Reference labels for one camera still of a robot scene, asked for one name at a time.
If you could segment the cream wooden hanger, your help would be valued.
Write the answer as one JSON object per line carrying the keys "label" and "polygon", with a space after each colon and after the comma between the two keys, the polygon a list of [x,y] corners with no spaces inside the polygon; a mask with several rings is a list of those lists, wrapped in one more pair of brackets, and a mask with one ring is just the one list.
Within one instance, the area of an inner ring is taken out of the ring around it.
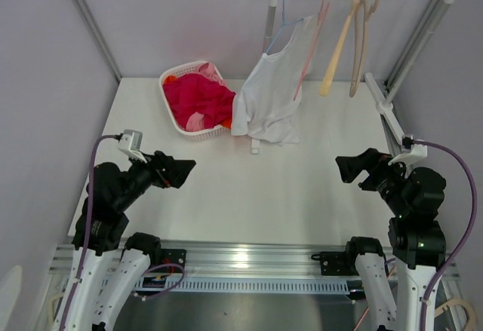
{"label": "cream wooden hanger", "polygon": [[346,36],[349,30],[349,25],[352,18],[356,12],[356,7],[358,5],[358,0],[352,0],[350,12],[346,17],[345,23],[343,25],[342,31],[337,41],[337,45],[329,62],[328,68],[326,70],[325,76],[322,80],[319,94],[323,97],[327,97],[331,92],[331,85],[334,80],[335,72],[337,71],[337,66],[340,61],[340,55],[342,54],[343,46],[346,40]]}

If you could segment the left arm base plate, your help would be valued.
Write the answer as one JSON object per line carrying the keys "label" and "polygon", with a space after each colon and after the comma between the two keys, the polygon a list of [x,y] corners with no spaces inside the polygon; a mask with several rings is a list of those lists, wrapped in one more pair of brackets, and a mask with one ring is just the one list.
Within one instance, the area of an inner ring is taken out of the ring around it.
{"label": "left arm base plate", "polygon": [[166,265],[162,271],[169,274],[182,273],[186,264],[186,254],[185,249],[162,249],[162,264]]}

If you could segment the cream hanger of crimson shirt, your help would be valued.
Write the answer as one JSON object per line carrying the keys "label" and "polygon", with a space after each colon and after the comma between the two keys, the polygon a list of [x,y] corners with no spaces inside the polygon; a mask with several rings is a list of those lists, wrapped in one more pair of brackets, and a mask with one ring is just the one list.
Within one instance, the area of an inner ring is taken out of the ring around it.
{"label": "cream hanger of crimson shirt", "polygon": [[353,57],[352,77],[349,96],[354,97],[361,82],[364,68],[366,47],[368,46],[368,23],[377,10],[380,0],[374,0],[368,5],[366,0],[355,0],[355,10],[352,15],[355,31],[355,52]]}

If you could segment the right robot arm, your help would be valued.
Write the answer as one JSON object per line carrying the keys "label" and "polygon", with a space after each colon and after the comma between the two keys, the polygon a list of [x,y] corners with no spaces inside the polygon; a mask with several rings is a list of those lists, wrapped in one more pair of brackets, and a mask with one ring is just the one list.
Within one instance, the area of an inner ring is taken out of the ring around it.
{"label": "right robot arm", "polygon": [[406,173],[402,162],[394,162],[388,154],[368,149],[355,157],[336,157],[344,183],[351,183],[362,172],[368,177],[358,184],[363,191],[378,192],[394,217],[389,220],[389,242],[396,260],[403,266],[401,280],[405,283],[426,280],[415,292],[401,292],[400,306],[408,306],[400,321],[419,320],[419,326],[431,330],[429,317],[435,308],[431,303],[437,289],[446,257],[446,240],[435,220],[445,199],[446,180],[427,167]]}

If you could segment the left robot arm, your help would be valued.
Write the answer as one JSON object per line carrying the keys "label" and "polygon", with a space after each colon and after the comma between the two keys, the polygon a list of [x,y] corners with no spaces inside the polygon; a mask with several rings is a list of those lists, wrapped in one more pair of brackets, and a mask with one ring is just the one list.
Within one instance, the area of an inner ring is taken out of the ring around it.
{"label": "left robot arm", "polygon": [[126,210],[151,187],[180,188],[195,165],[194,160],[176,160],[157,151],[133,160],[128,170],[112,162],[94,166],[75,224],[72,268],[54,330],[111,330],[145,272],[182,268],[164,263],[158,237],[136,232],[128,238],[114,274],[102,284],[128,225]]}

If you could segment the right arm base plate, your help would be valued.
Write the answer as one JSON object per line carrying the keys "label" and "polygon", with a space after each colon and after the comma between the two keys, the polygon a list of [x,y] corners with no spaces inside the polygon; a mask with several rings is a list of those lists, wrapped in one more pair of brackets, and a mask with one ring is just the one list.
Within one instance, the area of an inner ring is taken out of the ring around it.
{"label": "right arm base plate", "polygon": [[358,275],[353,259],[346,251],[319,252],[310,256],[312,261],[319,264],[320,272],[325,277],[350,277]]}

